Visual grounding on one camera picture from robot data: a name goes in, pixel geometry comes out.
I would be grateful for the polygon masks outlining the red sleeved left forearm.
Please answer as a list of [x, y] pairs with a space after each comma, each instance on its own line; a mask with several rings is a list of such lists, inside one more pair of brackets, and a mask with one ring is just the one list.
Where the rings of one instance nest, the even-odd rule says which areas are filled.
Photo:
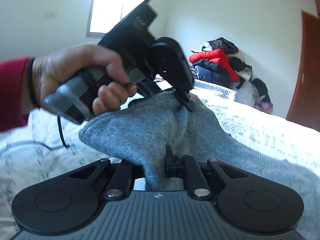
[[23, 88], [23, 81], [33, 61], [24, 57], [1, 62], [1, 132], [28, 123], [29, 114], [22, 112], [22, 92], [29, 92]]

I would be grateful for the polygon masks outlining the person's left hand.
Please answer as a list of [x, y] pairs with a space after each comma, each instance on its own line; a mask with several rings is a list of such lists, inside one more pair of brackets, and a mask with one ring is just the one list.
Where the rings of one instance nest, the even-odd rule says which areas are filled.
[[98, 89], [92, 109], [95, 116], [117, 111], [137, 92], [136, 85], [129, 82], [119, 54], [93, 43], [81, 44], [37, 57], [33, 63], [33, 84], [36, 100], [45, 111], [44, 98], [69, 80], [77, 71], [89, 66], [105, 68], [114, 82]]

